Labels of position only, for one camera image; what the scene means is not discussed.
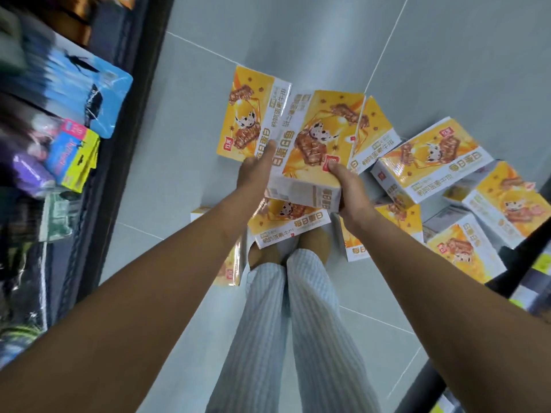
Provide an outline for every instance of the tiled floor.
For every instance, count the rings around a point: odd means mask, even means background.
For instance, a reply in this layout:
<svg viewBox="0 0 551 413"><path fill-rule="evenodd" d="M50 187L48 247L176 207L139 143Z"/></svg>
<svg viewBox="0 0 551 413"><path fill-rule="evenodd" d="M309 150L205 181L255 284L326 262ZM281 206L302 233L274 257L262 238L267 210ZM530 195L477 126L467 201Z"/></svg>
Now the tiled floor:
<svg viewBox="0 0 551 413"><path fill-rule="evenodd" d="M215 150L236 63L299 87L366 90L404 137L451 114L541 183L551 172L540 131L550 9L546 0L176 0L102 279L233 190L239 164ZM364 177L370 196L381 195ZM423 219L441 206L425 202ZM371 260L349 264L335 242L327 269L392 412L426 354ZM244 302L244 287L210 289L142 413L204 411ZM291 350L281 410L300 411Z"/></svg>

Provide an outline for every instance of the light blue pants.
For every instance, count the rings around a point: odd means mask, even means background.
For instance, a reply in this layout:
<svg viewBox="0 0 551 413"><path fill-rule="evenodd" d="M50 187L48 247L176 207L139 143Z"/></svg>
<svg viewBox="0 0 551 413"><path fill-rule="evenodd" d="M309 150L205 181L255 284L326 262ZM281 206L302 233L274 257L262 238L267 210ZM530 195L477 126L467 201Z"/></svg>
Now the light blue pants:
<svg viewBox="0 0 551 413"><path fill-rule="evenodd" d="M379 411L362 356L342 324L333 284L314 252L294 251L287 270L262 264L247 283L247 302L208 413L278 411L289 315L302 410Z"/></svg>

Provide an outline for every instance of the leg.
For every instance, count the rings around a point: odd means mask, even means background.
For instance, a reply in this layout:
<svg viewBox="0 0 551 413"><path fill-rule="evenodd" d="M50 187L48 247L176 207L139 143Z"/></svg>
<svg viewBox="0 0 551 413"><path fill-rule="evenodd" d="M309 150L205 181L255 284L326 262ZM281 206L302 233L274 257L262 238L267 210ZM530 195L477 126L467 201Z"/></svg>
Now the leg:
<svg viewBox="0 0 551 413"><path fill-rule="evenodd" d="M301 235L299 249L287 261L302 410L378 412L364 361L341 322L337 295L325 271L330 249L327 233L314 229Z"/></svg>
<svg viewBox="0 0 551 413"><path fill-rule="evenodd" d="M277 413L288 316L283 314L286 272L277 248L253 245L247 302L207 406L214 412Z"/></svg>

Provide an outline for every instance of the person's left hand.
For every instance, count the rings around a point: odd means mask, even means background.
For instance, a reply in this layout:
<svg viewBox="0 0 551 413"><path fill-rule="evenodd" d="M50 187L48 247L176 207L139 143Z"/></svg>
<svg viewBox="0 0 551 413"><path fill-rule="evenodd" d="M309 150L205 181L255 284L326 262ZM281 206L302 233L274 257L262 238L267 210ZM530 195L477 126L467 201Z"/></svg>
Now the person's left hand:
<svg viewBox="0 0 551 413"><path fill-rule="evenodd" d="M263 196L268 185L275 152L276 141L270 140L260 158L245 159L239 168L238 188L250 188L255 194Z"/></svg>

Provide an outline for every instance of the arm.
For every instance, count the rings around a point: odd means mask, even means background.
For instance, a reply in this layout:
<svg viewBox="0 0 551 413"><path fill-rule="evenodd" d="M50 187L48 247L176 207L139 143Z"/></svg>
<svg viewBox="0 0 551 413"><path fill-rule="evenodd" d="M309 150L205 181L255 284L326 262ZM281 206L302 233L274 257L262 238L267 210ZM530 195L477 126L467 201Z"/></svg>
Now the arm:
<svg viewBox="0 0 551 413"><path fill-rule="evenodd" d="M368 250L437 371L466 411L551 411L551 328L386 220L361 179L341 181L347 229Z"/></svg>
<svg viewBox="0 0 551 413"><path fill-rule="evenodd" d="M0 371L10 412L134 412L263 197L275 144L237 189L102 284Z"/></svg>

